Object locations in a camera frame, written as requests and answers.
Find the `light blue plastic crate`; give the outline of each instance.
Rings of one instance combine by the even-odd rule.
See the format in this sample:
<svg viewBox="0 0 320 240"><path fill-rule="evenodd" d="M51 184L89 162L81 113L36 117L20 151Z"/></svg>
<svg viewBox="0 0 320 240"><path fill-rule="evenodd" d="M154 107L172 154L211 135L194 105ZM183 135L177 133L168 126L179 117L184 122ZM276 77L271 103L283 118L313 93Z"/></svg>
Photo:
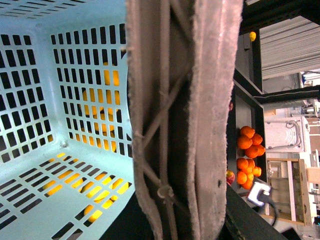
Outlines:
<svg viewBox="0 0 320 240"><path fill-rule="evenodd" d="M134 193L125 17L0 0L0 239L99 239Z"/></svg>

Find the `metal bar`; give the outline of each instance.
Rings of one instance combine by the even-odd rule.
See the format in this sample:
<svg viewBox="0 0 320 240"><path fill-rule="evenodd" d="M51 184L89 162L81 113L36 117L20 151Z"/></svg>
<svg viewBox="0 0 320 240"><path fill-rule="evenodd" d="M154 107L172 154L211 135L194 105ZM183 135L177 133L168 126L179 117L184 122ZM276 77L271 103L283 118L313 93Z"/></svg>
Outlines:
<svg viewBox="0 0 320 240"><path fill-rule="evenodd" d="M166 106L169 96L170 75L170 2L160 2L160 107ZM168 121L169 112L166 111L160 124L160 180L168 185ZM171 198L165 199L165 208L168 216L171 238L178 240L175 212Z"/></svg>
<svg viewBox="0 0 320 240"><path fill-rule="evenodd" d="M166 105L160 110L160 112L155 116L153 119L151 125L149 126L148 130L146 131L146 134L143 137L143 147L145 148L154 134L156 133L157 129L160 126L160 123L162 121L162 118L166 115L171 105L174 103L175 99L177 98L178 93L180 92L181 88L183 87L184 83L186 82L186 75L190 70L190 66L186 66L186 71L181 74L181 76L175 81L175 84L169 94L169 97L167 98Z"/></svg>
<svg viewBox="0 0 320 240"><path fill-rule="evenodd" d="M244 100L251 108L262 107L262 105L248 92L244 89L238 82L234 82L235 95Z"/></svg>
<svg viewBox="0 0 320 240"><path fill-rule="evenodd" d="M161 180L146 161L143 162L143 172L158 188L161 187Z"/></svg>
<svg viewBox="0 0 320 240"><path fill-rule="evenodd" d="M261 104L290 102L305 99L316 99L319 96L320 86L308 86L299 89L291 89L255 96Z"/></svg>
<svg viewBox="0 0 320 240"><path fill-rule="evenodd" d="M260 48L260 30L254 31L256 34L255 41L252 42L252 67L253 82L257 88L263 92L262 70L261 70L261 48Z"/></svg>
<svg viewBox="0 0 320 240"><path fill-rule="evenodd" d="M252 96L261 96L262 91L249 79L247 79L237 68L234 69L233 79L239 83Z"/></svg>
<svg viewBox="0 0 320 240"><path fill-rule="evenodd" d="M228 169L237 172L237 126L236 126L236 94L233 88L231 94L231 102L233 103L233 109L229 111L227 125L226 125L226 159L228 164ZM231 184L234 190L238 189L237 181Z"/></svg>
<svg viewBox="0 0 320 240"><path fill-rule="evenodd" d="M170 0L170 4L172 10L180 24L181 29L185 35L185 38L188 40L189 43L193 42L191 26L189 23L188 18L186 18L186 14L183 12L180 2L178 0Z"/></svg>
<svg viewBox="0 0 320 240"><path fill-rule="evenodd" d="M306 1L301 0L260 0L246 6L242 12L240 35L298 17L305 4Z"/></svg>
<svg viewBox="0 0 320 240"><path fill-rule="evenodd" d="M308 19L311 22L314 22L315 24L320 25L320 7L319 7L320 2L313 1L310 5L306 6L302 11L301 11L301 16L304 17L305 19Z"/></svg>

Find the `yellow fruit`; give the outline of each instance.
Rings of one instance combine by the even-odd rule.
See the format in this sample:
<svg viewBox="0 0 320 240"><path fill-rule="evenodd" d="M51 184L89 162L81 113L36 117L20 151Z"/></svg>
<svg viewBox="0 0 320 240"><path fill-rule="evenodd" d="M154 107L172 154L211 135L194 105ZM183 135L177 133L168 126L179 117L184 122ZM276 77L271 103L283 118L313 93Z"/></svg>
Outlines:
<svg viewBox="0 0 320 240"><path fill-rule="evenodd" d="M72 170L65 171L64 173L58 176L58 179L64 179L66 176L68 176L72 172L73 172Z"/></svg>
<svg viewBox="0 0 320 240"><path fill-rule="evenodd" d="M50 142L52 142L54 140L54 137L52 136L52 135L49 135L48 136L48 142L50 143Z"/></svg>
<svg viewBox="0 0 320 240"><path fill-rule="evenodd" d="M51 195L55 194L56 192L58 192L60 189L62 189L62 185L58 185L58 186L54 187L53 189L48 191L46 194L51 196Z"/></svg>
<svg viewBox="0 0 320 240"><path fill-rule="evenodd" d="M46 190L48 188L50 188L51 186L53 186L56 183L55 180L51 180L50 182L48 182L47 184L45 184L42 189ZM48 194L49 196L55 194L56 192L58 192L60 189L62 188L62 185L58 185L55 186L53 189L51 189L50 191L48 191L46 194Z"/></svg>
<svg viewBox="0 0 320 240"><path fill-rule="evenodd" d="M109 125L110 126L110 131L114 131L115 130L115 126L114 125ZM98 124L94 124L94 130L96 130L97 132L99 131L99 125ZM102 124L101 125L101 130L103 133L107 133L108 132L108 127L106 124Z"/></svg>
<svg viewBox="0 0 320 240"><path fill-rule="evenodd" d="M115 135L114 135L112 132L110 132L110 136L111 136L112 138L115 137ZM104 143L104 149L107 150L107 151L109 151L109 142L108 142L108 140L104 139L104 140L103 140L103 143ZM116 150L117 150L117 144L116 144L115 141L111 141L111 148L112 148L112 152L116 152Z"/></svg>
<svg viewBox="0 0 320 240"><path fill-rule="evenodd" d="M122 178L117 179L111 186L111 189L116 189L124 180Z"/></svg>
<svg viewBox="0 0 320 240"><path fill-rule="evenodd" d="M51 180L50 182L48 182L47 184L45 184L42 188L43 188L44 190L46 190L46 189L50 188L52 185L54 185L55 183L56 183L56 181Z"/></svg>
<svg viewBox="0 0 320 240"><path fill-rule="evenodd" d="M106 196L109 195L109 192L108 191L103 191L102 193L100 193L95 199L94 201L98 204L100 203Z"/></svg>
<svg viewBox="0 0 320 240"><path fill-rule="evenodd" d="M253 42L254 40L256 40L256 37L257 37L257 34L256 34L254 31L250 32L249 38L250 38L250 41L251 41L251 42Z"/></svg>
<svg viewBox="0 0 320 240"><path fill-rule="evenodd" d="M104 62L103 63L104 66L108 66L108 62ZM104 84L105 85L110 85L110 74L109 74L109 70L104 70L103 71L103 75L104 75ZM119 72L118 71L113 71L113 84L115 86L119 86L120 81L119 81Z"/></svg>
<svg viewBox="0 0 320 240"><path fill-rule="evenodd" d="M71 183L73 180L77 179L79 176L80 176L79 173L75 173L75 174L73 174L71 177L69 177L68 179L66 179L64 182L65 182L66 184L69 184L69 183Z"/></svg>
<svg viewBox="0 0 320 240"><path fill-rule="evenodd" d="M91 188L94 185L92 181L88 182L86 185L83 186L81 193L83 194L85 191L87 191L89 188Z"/></svg>
<svg viewBox="0 0 320 240"><path fill-rule="evenodd" d="M95 90L93 88L90 88L89 92L90 92L90 101L91 102L95 102L96 101ZM83 96L83 100L84 101L88 101L87 90L85 90L82 93L82 96ZM104 95L102 94L102 91L99 91L99 90L98 90L98 101L99 101L99 103L103 103L104 102ZM88 107L84 107L84 113L85 113L85 115L90 115ZM92 108L92 115L97 115L97 107L95 107L95 106Z"/></svg>
<svg viewBox="0 0 320 240"><path fill-rule="evenodd" d="M113 204L114 202L111 200L111 199L108 199L104 204L102 204L102 207L104 209L108 209L111 207L111 205Z"/></svg>
<svg viewBox="0 0 320 240"><path fill-rule="evenodd" d="M120 187L119 188L119 190L118 191L116 191L118 194L124 194L127 190L128 190L128 188L129 188L130 186L129 186L129 183L128 182L126 182L122 187Z"/></svg>
<svg viewBox="0 0 320 240"><path fill-rule="evenodd" d="M96 176L94 179L95 180L101 180L106 174L105 173L100 173L98 176Z"/></svg>
<svg viewBox="0 0 320 240"><path fill-rule="evenodd" d="M106 174L105 173L101 173L98 176L96 176L94 179L95 180L100 180L102 179ZM89 188L91 188L94 185L94 183L92 181L88 182L86 185L84 185L84 187L82 188L81 193L84 193L85 191L87 191ZM102 187L100 186L96 186L94 187L86 196L88 198L92 198L97 192L99 192L102 189Z"/></svg>
<svg viewBox="0 0 320 240"><path fill-rule="evenodd" d="M89 212L91 212L91 210L93 210L94 207L92 205L88 205L85 209L84 209L84 215L87 215ZM90 223L93 223L95 220L97 220L100 216L102 215L102 211L97 210L95 211L88 219L88 221Z"/></svg>
<svg viewBox="0 0 320 240"><path fill-rule="evenodd" d="M94 206L88 205L88 206L84 209L84 215L87 215L92 209L94 209Z"/></svg>
<svg viewBox="0 0 320 240"><path fill-rule="evenodd" d="M103 185L107 185L107 184L110 183L111 181L112 181L112 178L108 176L105 180L102 181L102 184L103 184Z"/></svg>
<svg viewBox="0 0 320 240"><path fill-rule="evenodd" d="M114 91L114 98L115 98L115 104L116 105L120 105L120 94L119 91ZM106 102L107 103L112 103L112 95L111 95L111 91L107 90L106 91ZM108 114L113 114L112 108L108 108Z"/></svg>
<svg viewBox="0 0 320 240"><path fill-rule="evenodd" d="M119 86L120 85L119 72L118 71L113 71L113 84L115 86Z"/></svg>
<svg viewBox="0 0 320 240"><path fill-rule="evenodd" d="M80 186L84 182L83 178L80 178L78 181L76 181L74 184L71 185L72 188L76 189L78 186Z"/></svg>

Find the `shelf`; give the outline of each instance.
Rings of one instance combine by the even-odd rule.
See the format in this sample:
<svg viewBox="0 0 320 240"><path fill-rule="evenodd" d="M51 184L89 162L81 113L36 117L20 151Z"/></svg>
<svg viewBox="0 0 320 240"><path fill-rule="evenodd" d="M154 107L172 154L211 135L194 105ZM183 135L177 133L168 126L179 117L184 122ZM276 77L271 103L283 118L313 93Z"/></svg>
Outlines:
<svg viewBox="0 0 320 240"><path fill-rule="evenodd" d="M238 82L234 81L232 91L233 110L229 112L227 122L227 162L228 169L233 171L237 179L237 158L244 156L242 150L237 147L237 138L240 128L243 126L251 126L259 133L263 139L265 138L264 127L264 110L260 105ZM267 162L266 155L259 156L255 159L257 165L262 169L259 177L262 181L267 181ZM247 192L241 188L237 181L231 187L238 193Z"/></svg>

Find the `orange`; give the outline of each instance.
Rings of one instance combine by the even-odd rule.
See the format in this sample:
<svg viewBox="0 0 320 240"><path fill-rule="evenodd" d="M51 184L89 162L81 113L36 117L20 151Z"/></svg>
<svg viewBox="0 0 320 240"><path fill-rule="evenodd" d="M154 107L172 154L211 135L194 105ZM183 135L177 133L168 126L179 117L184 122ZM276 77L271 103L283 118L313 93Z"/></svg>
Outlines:
<svg viewBox="0 0 320 240"><path fill-rule="evenodd" d="M252 158L248 158L248 167L251 167L252 169L254 169L254 167L256 166L255 161Z"/></svg>
<svg viewBox="0 0 320 240"><path fill-rule="evenodd" d="M256 147L258 148L258 156L262 156L266 152L266 149L264 146L257 145Z"/></svg>
<svg viewBox="0 0 320 240"><path fill-rule="evenodd" d="M246 177L247 177L247 179L249 179L251 181L253 181L255 178L255 176L252 173L247 174Z"/></svg>
<svg viewBox="0 0 320 240"><path fill-rule="evenodd" d="M247 168L242 169L241 171L244 172L245 174L250 174L252 173L252 167L248 166Z"/></svg>
<svg viewBox="0 0 320 240"><path fill-rule="evenodd" d="M259 145L263 141L262 136L260 136L258 133L255 133L251 139L252 139L252 145Z"/></svg>
<svg viewBox="0 0 320 240"><path fill-rule="evenodd" d="M243 135L237 139L236 143L238 145L238 148L248 149L252 145L252 140L249 137Z"/></svg>
<svg viewBox="0 0 320 240"><path fill-rule="evenodd" d="M259 154L259 149L257 148L257 146L250 146L249 148L247 148L246 150L244 150L244 154L249 157L249 158L256 158Z"/></svg>
<svg viewBox="0 0 320 240"><path fill-rule="evenodd" d="M250 190L252 188L253 182L248 179L244 184L242 184L241 186L246 189L246 190Z"/></svg>
<svg viewBox="0 0 320 240"><path fill-rule="evenodd" d="M244 184L247 181L247 175L243 171L238 171L236 175L236 182L238 184Z"/></svg>
<svg viewBox="0 0 320 240"><path fill-rule="evenodd" d="M258 168L257 166L255 166L255 167L252 169L252 174L253 174L254 176L258 177L258 176L257 176L258 173L259 173L259 168Z"/></svg>
<svg viewBox="0 0 320 240"><path fill-rule="evenodd" d="M262 173L261 167L258 167L258 173L255 175L256 177L260 177Z"/></svg>
<svg viewBox="0 0 320 240"><path fill-rule="evenodd" d="M236 167L238 169L246 169L248 167L248 160L240 157L236 160Z"/></svg>
<svg viewBox="0 0 320 240"><path fill-rule="evenodd" d="M255 134L255 130L250 126L243 126L240 129L240 135L247 136L248 138L252 138Z"/></svg>

